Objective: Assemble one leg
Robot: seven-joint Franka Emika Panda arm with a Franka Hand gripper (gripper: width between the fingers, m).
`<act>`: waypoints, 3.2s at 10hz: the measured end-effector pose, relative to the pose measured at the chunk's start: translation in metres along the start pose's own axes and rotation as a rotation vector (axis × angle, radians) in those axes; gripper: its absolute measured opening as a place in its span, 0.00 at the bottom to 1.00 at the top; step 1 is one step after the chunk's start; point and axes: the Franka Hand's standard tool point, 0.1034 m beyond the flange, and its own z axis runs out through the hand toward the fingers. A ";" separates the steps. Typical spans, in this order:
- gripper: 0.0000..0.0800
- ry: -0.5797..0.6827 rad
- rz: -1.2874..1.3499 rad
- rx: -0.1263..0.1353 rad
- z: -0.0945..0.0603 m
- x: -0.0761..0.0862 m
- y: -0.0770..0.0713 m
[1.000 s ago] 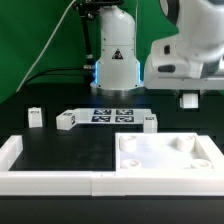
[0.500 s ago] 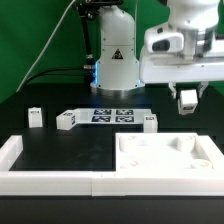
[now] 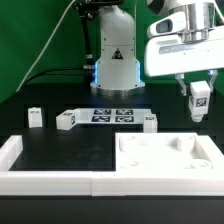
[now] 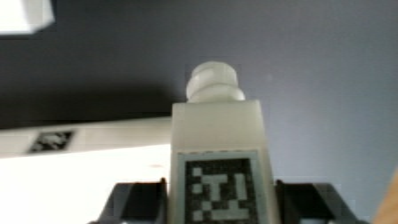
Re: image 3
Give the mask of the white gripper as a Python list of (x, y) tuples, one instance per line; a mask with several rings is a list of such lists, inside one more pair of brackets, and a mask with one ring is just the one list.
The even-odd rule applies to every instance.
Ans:
[(150, 77), (176, 74), (183, 96), (187, 95), (183, 73), (209, 70), (209, 87), (213, 91), (219, 68), (224, 68), (224, 27), (211, 30), (209, 38), (202, 42), (183, 43), (174, 34), (152, 38), (145, 48), (145, 74)]

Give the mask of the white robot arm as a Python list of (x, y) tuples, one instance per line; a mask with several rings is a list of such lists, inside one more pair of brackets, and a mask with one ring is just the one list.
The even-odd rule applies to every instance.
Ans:
[(112, 3), (100, 9), (101, 56), (95, 63), (91, 89), (105, 95), (128, 95), (150, 77), (216, 70), (224, 60), (224, 15), (218, 0), (146, 0), (161, 20), (147, 29), (144, 62), (135, 56), (135, 21)]

